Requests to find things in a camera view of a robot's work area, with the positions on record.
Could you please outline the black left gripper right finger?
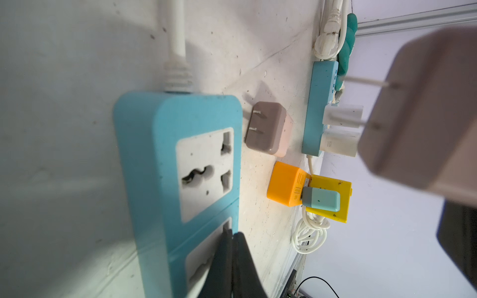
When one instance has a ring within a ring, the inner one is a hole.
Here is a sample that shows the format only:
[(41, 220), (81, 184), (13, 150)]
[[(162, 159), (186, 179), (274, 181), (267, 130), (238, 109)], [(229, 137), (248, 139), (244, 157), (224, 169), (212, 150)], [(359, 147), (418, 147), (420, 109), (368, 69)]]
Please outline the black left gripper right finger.
[(232, 238), (232, 294), (234, 298), (267, 298), (251, 256), (245, 235)]

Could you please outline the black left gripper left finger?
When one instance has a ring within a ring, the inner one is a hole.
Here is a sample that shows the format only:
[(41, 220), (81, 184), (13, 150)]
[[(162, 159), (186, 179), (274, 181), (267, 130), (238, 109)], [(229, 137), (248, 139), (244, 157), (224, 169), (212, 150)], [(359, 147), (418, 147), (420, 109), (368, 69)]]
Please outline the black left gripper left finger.
[(232, 231), (224, 229), (199, 298), (230, 298), (232, 294)]

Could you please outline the pink usb charger plug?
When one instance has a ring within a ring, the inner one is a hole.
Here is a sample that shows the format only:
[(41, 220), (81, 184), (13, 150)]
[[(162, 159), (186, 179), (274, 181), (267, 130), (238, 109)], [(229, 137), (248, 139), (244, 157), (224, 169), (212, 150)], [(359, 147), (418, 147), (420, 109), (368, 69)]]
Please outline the pink usb charger plug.
[(476, 27), (439, 29), (400, 48), (358, 153), (377, 176), (476, 206)]

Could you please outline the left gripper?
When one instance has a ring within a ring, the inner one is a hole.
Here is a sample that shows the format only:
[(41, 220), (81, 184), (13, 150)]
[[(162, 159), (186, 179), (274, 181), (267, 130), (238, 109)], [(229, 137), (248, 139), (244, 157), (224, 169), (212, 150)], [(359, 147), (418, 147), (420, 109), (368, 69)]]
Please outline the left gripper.
[(445, 201), (437, 230), (437, 239), (449, 258), (477, 287), (477, 210)]

